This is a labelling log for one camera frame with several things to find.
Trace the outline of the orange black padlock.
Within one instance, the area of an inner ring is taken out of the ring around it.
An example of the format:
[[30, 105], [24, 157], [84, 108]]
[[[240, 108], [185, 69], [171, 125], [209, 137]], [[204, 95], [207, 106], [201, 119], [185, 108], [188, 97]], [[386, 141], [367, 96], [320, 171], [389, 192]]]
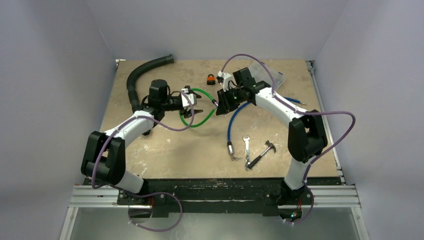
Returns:
[[209, 74], [206, 78], [206, 84], [208, 86], [213, 86], [216, 84], [216, 78], [213, 74]]

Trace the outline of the blue cable lock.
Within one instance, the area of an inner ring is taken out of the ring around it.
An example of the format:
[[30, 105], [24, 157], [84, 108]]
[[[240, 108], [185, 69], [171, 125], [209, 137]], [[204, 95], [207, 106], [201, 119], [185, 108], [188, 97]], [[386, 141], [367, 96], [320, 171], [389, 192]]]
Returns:
[[[284, 98], [286, 100], [293, 102], [293, 103], [296, 103], [296, 104], [306, 105], [305, 102], [300, 101], [298, 99], [294, 99], [294, 98], [286, 97], [286, 96], [284, 96]], [[231, 141], [232, 126], [233, 126], [234, 120], [235, 120], [236, 116], [239, 114], [239, 112], [250, 104], [251, 103], [248, 101], [248, 102], [242, 104], [238, 109], [236, 109], [234, 114], [231, 116], [230, 121], [228, 123], [228, 127], [227, 127], [227, 147], [228, 147], [228, 152], [229, 152], [229, 155], [231, 156], [232, 161], [238, 160], [238, 158], [234, 156], [234, 148], [233, 148], [233, 144], [232, 144], [232, 141]]]

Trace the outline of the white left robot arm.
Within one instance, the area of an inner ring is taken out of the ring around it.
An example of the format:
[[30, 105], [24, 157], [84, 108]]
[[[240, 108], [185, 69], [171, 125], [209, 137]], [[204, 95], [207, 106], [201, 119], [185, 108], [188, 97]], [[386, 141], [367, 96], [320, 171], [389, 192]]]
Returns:
[[105, 185], [126, 190], [138, 205], [146, 203], [149, 191], [143, 187], [144, 178], [130, 172], [126, 166], [126, 149], [138, 137], [150, 132], [157, 125], [178, 131], [161, 122], [165, 112], [178, 111], [186, 118], [198, 113], [198, 94], [188, 85], [172, 92], [163, 79], [153, 80], [148, 95], [135, 105], [133, 114], [105, 132], [93, 131], [89, 136], [81, 164], [81, 173], [91, 178], [93, 189]]

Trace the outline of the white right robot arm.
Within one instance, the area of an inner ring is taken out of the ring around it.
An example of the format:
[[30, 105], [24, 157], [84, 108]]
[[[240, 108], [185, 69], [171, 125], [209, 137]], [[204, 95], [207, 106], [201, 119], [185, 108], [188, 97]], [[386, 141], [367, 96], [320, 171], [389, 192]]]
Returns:
[[321, 113], [306, 111], [290, 103], [278, 93], [277, 83], [271, 72], [269, 81], [257, 81], [245, 67], [232, 74], [219, 71], [217, 80], [221, 89], [217, 92], [216, 115], [226, 115], [243, 102], [260, 107], [286, 125], [287, 149], [291, 155], [288, 172], [280, 187], [280, 197], [288, 204], [300, 198], [306, 187], [308, 171], [328, 145]]

